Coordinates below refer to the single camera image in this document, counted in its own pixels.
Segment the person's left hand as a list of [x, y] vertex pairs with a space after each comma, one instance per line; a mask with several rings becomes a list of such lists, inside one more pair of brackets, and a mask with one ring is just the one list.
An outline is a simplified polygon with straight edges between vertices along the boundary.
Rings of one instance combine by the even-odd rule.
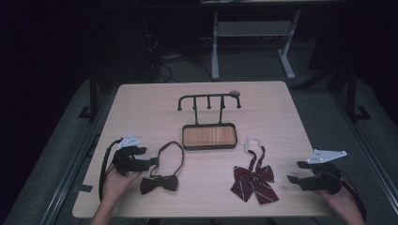
[[106, 170], [101, 201], [103, 203], [117, 203], [140, 175], [140, 172], [129, 172], [127, 175], [122, 175], [111, 163]]

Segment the black metal stand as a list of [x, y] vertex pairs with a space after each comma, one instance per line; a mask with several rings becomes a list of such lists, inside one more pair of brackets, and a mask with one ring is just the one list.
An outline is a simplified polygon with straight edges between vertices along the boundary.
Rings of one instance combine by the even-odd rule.
[[346, 98], [345, 111], [351, 121], [356, 123], [358, 120], [369, 120], [370, 114], [363, 106], [356, 104], [357, 76], [352, 67], [346, 70], [345, 75]]
[[97, 83], [96, 83], [96, 74], [92, 72], [88, 79], [89, 82], [89, 105], [83, 107], [79, 117], [87, 118], [90, 122], [92, 122], [98, 112], [98, 94], [97, 94]]

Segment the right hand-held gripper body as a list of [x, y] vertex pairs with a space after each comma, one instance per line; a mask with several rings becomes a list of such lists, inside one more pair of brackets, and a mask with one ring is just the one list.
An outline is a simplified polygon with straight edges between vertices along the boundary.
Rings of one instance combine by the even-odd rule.
[[314, 174], [309, 190], [327, 190], [331, 195], [341, 190], [341, 174], [331, 162], [347, 155], [346, 151], [330, 151], [314, 149], [306, 160]]

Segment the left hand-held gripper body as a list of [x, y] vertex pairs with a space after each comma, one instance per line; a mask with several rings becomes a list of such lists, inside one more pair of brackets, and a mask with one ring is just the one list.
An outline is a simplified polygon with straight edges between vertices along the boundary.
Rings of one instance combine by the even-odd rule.
[[139, 143], [140, 141], [129, 133], [117, 145], [118, 150], [114, 154], [113, 163], [120, 174], [127, 175], [129, 172], [141, 171], [135, 158], [136, 155], [141, 154]]

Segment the white metal desk frame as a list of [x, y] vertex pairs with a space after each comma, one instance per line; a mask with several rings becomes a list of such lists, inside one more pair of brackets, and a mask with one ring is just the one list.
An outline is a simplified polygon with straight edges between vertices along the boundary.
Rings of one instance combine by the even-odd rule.
[[215, 12], [212, 30], [211, 79], [220, 78], [218, 39], [243, 37], [283, 37], [284, 45], [278, 50], [279, 59], [288, 80], [295, 80], [295, 73], [288, 59], [288, 52], [298, 25], [300, 9], [297, 9], [290, 21], [260, 21], [260, 22], [223, 22], [219, 13]]

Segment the black hook rack with wooden tray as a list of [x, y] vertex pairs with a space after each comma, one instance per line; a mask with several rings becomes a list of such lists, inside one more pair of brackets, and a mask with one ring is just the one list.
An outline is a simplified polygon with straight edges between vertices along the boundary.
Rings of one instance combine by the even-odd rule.
[[[237, 108], [241, 108], [240, 97], [231, 97], [229, 93], [219, 94], [196, 94], [185, 95], [179, 98], [177, 109], [181, 112], [183, 101], [192, 100], [194, 113], [194, 123], [182, 127], [182, 145], [187, 151], [194, 150], [218, 150], [234, 149], [237, 146], [237, 128], [234, 123], [224, 123], [222, 121], [223, 111], [226, 108], [225, 99], [233, 98], [237, 103]], [[199, 123], [198, 100], [204, 98], [208, 110], [212, 109], [211, 100], [216, 98], [219, 101], [219, 119], [217, 123]]]

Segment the person's right hand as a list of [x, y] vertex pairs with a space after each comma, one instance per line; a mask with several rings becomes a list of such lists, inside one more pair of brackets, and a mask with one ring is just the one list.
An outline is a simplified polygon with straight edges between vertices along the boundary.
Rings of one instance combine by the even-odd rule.
[[347, 218], [357, 212], [357, 206], [349, 191], [342, 187], [336, 194], [330, 194], [327, 190], [314, 192], [341, 218]]

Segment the red striped bow tie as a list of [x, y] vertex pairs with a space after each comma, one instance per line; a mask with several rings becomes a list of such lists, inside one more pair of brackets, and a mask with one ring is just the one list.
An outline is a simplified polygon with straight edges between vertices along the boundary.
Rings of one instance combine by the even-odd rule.
[[[250, 141], [256, 141], [261, 149], [261, 156], [250, 148]], [[275, 203], [279, 200], [276, 192], [270, 185], [274, 182], [274, 173], [269, 165], [264, 166], [263, 160], [266, 156], [264, 143], [255, 138], [248, 137], [244, 143], [244, 151], [253, 157], [248, 168], [235, 166], [233, 170], [235, 183], [230, 190], [245, 203], [254, 194], [260, 204]]]

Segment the dark brown bow tie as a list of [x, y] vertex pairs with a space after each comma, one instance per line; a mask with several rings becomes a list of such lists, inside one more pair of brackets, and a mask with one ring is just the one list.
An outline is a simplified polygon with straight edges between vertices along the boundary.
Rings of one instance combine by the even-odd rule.
[[181, 170], [185, 161], [185, 153], [184, 149], [180, 143], [176, 141], [171, 141], [166, 143], [163, 147], [158, 151], [158, 158], [161, 157], [161, 153], [166, 150], [171, 145], [177, 146], [181, 151], [181, 161], [180, 165], [176, 168], [176, 170], [170, 174], [162, 176], [161, 174], [154, 174], [153, 172], [159, 168], [160, 163], [157, 162], [155, 167], [150, 171], [149, 177], [144, 177], [140, 184], [140, 191], [142, 195], [146, 195], [149, 192], [153, 191], [155, 188], [163, 188], [169, 191], [176, 191], [178, 188], [178, 178], [177, 173]]

